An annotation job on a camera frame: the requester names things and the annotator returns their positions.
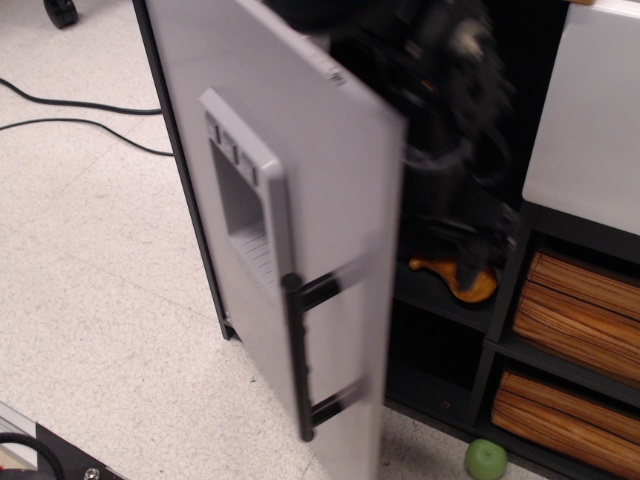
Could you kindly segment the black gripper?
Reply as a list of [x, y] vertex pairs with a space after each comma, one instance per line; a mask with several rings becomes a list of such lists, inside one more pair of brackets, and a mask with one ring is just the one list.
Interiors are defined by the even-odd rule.
[[519, 215], [474, 176], [471, 146], [460, 144], [439, 156], [410, 147], [404, 167], [404, 213], [444, 235], [470, 240], [459, 251], [459, 287], [495, 291], [497, 270], [517, 244]]

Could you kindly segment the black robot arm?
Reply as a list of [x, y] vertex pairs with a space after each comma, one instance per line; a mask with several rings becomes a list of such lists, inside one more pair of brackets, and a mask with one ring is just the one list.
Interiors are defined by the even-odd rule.
[[480, 1], [274, 1], [305, 34], [326, 35], [339, 58], [409, 122], [402, 217], [452, 245], [416, 253], [414, 270], [441, 277], [460, 300], [497, 288], [496, 268], [514, 243], [517, 216], [495, 198], [512, 165], [495, 123], [512, 86]]

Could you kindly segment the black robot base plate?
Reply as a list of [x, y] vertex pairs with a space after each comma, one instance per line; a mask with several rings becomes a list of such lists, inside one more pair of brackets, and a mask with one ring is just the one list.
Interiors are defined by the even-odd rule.
[[116, 470], [38, 423], [25, 428], [1, 419], [2, 479], [124, 479]]

